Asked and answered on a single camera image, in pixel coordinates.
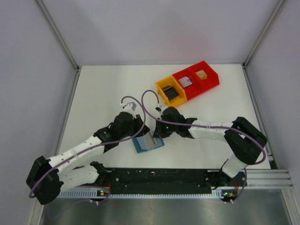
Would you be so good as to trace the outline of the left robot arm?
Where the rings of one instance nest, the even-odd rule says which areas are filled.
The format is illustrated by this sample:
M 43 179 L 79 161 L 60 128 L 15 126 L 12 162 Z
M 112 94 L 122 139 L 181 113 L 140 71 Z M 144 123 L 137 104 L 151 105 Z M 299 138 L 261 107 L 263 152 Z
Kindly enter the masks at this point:
M 63 191 L 86 184 L 105 185 L 107 171 L 96 157 L 117 147 L 120 142 L 140 136 L 144 130 L 145 118 L 120 112 L 108 126 L 72 149 L 50 158 L 38 157 L 26 179 L 29 197 L 46 205 Z

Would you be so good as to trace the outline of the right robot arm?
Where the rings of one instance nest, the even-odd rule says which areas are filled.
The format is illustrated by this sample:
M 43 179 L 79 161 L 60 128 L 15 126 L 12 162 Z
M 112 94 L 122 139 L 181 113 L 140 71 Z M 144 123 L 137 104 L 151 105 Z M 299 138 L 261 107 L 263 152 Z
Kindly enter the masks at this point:
M 164 139 L 176 133 L 183 138 L 227 143 L 232 156 L 224 162 L 221 171 L 230 178 L 248 165 L 258 165 L 266 159 L 266 136 L 244 117 L 224 123 L 185 118 L 176 108 L 166 105 L 158 106 L 156 110 L 160 117 L 156 119 L 154 137 Z

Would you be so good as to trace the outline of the blue leather card holder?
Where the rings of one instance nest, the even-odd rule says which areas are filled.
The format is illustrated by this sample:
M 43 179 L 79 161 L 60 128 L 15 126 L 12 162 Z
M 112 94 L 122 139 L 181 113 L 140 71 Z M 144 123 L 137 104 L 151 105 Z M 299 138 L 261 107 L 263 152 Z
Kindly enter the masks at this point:
M 133 145 L 134 145 L 137 153 L 143 153 L 143 152 L 149 151 L 149 150 L 147 150 L 147 144 L 146 144 L 146 138 L 148 136 L 153 137 L 153 134 L 151 131 L 148 132 L 147 134 L 145 134 L 144 136 L 135 137 L 132 139 Z M 154 138 L 154 139 L 157 141 L 157 146 L 155 149 L 161 148 L 165 145 L 163 139 L 161 139 L 161 138 L 160 139 Z

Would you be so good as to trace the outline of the gold VIP card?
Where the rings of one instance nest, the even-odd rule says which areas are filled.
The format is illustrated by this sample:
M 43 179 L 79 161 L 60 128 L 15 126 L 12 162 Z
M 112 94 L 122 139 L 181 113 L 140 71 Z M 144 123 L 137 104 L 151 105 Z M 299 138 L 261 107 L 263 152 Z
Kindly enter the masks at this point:
M 148 136 L 146 138 L 147 150 L 153 150 L 157 146 L 157 141 L 152 137 Z

